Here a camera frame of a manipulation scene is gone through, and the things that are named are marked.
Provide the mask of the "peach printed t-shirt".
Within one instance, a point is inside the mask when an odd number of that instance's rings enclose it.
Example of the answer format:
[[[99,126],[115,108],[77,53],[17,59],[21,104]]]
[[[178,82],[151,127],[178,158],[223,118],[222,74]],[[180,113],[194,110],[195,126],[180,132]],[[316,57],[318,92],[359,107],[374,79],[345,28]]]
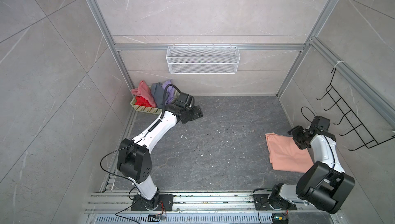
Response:
[[[313,166],[309,152],[300,150],[292,137],[268,133],[265,139],[274,170],[306,173]]]

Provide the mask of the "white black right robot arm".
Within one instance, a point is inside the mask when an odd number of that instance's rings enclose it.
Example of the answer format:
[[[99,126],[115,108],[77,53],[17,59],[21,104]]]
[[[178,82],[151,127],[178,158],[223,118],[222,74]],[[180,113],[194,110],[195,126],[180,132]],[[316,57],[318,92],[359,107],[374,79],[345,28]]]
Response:
[[[354,178],[340,165],[335,136],[316,126],[296,126],[288,133],[299,148],[312,149],[315,162],[296,185],[275,185],[268,197],[269,206],[274,210],[285,210],[303,203],[335,214],[355,186]]]

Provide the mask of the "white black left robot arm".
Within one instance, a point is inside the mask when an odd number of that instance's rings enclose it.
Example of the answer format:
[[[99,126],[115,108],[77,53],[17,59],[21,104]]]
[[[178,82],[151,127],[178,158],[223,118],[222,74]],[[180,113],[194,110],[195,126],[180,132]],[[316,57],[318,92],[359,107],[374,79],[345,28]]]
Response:
[[[134,184],[144,207],[151,211],[159,205],[159,189],[153,182],[151,152],[162,137],[179,122],[203,117],[200,106],[168,107],[143,132],[132,139],[124,139],[119,146],[117,169]]]

